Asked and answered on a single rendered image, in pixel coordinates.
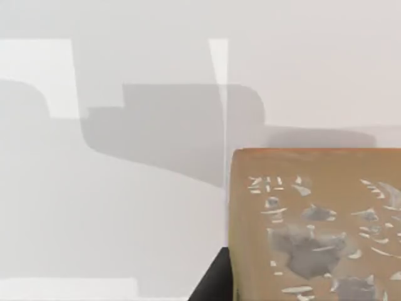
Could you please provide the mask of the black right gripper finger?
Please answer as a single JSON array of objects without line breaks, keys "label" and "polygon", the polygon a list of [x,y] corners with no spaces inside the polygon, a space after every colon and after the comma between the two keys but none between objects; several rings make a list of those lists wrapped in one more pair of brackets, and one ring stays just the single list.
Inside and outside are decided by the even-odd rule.
[{"label": "black right gripper finger", "polygon": [[233,277],[228,247],[220,249],[187,301],[233,301]]}]

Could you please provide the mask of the brown book with grey print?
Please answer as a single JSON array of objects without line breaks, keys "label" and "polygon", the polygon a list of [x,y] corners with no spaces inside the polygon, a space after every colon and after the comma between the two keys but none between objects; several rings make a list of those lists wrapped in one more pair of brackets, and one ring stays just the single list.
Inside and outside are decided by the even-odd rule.
[{"label": "brown book with grey print", "polygon": [[401,148],[233,153],[233,301],[401,301]]}]

